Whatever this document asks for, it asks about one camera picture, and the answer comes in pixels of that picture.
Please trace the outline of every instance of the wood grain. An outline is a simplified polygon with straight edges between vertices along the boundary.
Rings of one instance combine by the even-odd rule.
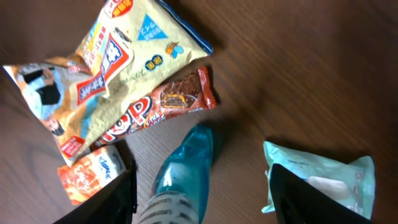
[[[266,139],[343,162],[376,165],[373,221],[398,214],[398,5],[392,0],[169,1],[215,47],[209,65],[221,104],[127,137],[139,166],[139,211],[163,160],[192,126],[223,137],[211,169],[205,223],[276,223],[267,200]],[[0,63],[74,51],[101,0],[1,1]],[[0,76],[1,209],[4,223],[52,223],[73,209],[51,134]]]

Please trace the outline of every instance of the wet wipes package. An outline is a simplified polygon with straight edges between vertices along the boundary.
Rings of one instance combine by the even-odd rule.
[[[71,166],[131,103],[212,51],[163,1],[109,0],[72,56],[4,68]]]
[[[370,219],[372,215],[376,180],[374,164],[369,156],[344,164],[308,152],[300,152],[271,142],[264,143],[268,183],[273,164],[280,164],[320,192],[346,208]],[[275,210],[271,191],[263,213]]]

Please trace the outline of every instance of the logo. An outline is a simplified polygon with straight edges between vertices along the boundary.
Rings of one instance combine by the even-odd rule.
[[[101,73],[104,73],[105,83],[107,84],[117,75],[132,59],[132,52],[124,50],[118,42],[109,35],[108,44],[104,51],[101,63]]]
[[[150,97],[145,96],[136,101],[129,107],[121,119],[102,135],[102,138],[106,142],[112,142],[116,140],[118,136],[126,134],[133,124],[135,124],[135,126],[144,125],[150,109],[152,109],[152,99]]]
[[[145,15],[144,22],[142,22],[141,29],[139,29],[138,40],[155,40],[166,39],[166,34],[159,28],[158,25],[148,16]]]
[[[107,141],[111,142],[113,140],[116,140],[116,136],[122,135],[126,133],[126,131],[131,127],[132,125],[132,119],[131,115],[128,113],[125,113],[118,122],[112,128],[110,128],[105,134],[103,134],[102,138]]]
[[[157,124],[164,120],[166,120],[166,115],[164,114],[160,115],[158,113],[154,113],[148,116],[148,118],[145,121],[144,128],[151,127],[152,125]]]
[[[153,69],[156,68],[156,66],[162,65],[163,64],[163,58],[160,55],[155,55],[152,57],[152,60],[149,60],[145,63],[145,68],[148,71],[152,71]]]
[[[132,8],[133,0],[109,0],[104,6],[104,12],[109,18],[123,16]]]
[[[98,162],[101,164],[101,166],[105,169],[105,179],[111,179],[111,170],[106,163],[106,159],[104,159],[102,156],[99,157]]]
[[[178,54],[184,53],[184,49],[178,46],[178,42],[170,42],[166,47],[166,54],[170,55],[172,58],[176,59]]]
[[[79,164],[78,167],[75,169],[75,174],[78,176],[76,180],[76,186],[79,190],[85,190],[89,191],[91,186],[90,186],[90,181],[88,180],[89,173],[86,171],[86,169]]]

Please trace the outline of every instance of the orange snack package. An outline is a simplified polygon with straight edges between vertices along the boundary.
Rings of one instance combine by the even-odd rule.
[[[82,157],[72,167],[59,167],[57,172],[72,205],[79,205],[125,170],[116,147],[106,146]]]

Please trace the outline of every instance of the candy bar wrapper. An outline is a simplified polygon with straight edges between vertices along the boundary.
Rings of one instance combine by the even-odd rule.
[[[58,176],[73,205],[79,205],[105,187],[126,170],[114,146],[101,147],[72,167],[58,168]]]
[[[71,166],[131,102],[212,51],[163,1],[109,0],[71,57],[4,68]]]
[[[97,141],[97,146],[114,142],[127,134],[148,128],[180,114],[209,110],[216,106],[206,67],[183,79],[166,83],[132,103],[120,120]]]

